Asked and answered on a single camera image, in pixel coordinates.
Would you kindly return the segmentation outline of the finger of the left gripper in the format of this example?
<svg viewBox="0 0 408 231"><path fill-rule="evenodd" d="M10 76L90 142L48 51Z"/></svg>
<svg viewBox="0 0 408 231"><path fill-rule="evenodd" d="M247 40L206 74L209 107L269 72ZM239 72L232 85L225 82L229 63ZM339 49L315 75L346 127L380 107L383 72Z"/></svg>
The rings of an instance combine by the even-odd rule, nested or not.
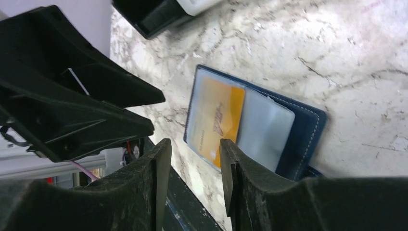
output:
<svg viewBox="0 0 408 231"><path fill-rule="evenodd" d="M166 100L93 47L56 5L1 21L0 83L47 97L89 96L121 108Z"/></svg>
<svg viewBox="0 0 408 231"><path fill-rule="evenodd" d="M150 120L43 80L2 80L4 124L53 162L77 160L153 133Z"/></svg>

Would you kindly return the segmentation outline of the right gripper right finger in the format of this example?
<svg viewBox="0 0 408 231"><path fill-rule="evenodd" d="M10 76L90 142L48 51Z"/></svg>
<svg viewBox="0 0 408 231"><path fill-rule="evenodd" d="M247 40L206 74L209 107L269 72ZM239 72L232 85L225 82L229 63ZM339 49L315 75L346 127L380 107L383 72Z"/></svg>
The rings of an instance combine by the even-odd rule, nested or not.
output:
<svg viewBox="0 0 408 231"><path fill-rule="evenodd" d="M408 179L286 179L220 141L226 213L235 231L405 231Z"/></svg>

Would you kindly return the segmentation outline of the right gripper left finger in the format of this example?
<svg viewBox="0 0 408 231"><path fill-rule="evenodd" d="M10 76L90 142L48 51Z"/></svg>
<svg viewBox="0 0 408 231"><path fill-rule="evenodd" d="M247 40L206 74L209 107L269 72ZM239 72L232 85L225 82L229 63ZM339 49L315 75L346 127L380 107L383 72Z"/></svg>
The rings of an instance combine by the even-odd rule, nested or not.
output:
<svg viewBox="0 0 408 231"><path fill-rule="evenodd" d="M163 139L139 159L85 187L44 180L0 182L3 231L160 231L172 146Z"/></svg>

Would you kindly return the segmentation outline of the blue leather card holder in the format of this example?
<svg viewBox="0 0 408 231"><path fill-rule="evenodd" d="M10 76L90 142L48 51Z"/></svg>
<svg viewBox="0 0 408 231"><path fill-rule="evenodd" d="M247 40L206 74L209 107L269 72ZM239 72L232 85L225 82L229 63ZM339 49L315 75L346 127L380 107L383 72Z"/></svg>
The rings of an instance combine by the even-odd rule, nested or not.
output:
<svg viewBox="0 0 408 231"><path fill-rule="evenodd" d="M289 180L320 176L309 162L327 122L326 112L202 64L195 70L191 98L194 85L202 75L244 86L245 99L237 139L233 143L248 157Z"/></svg>

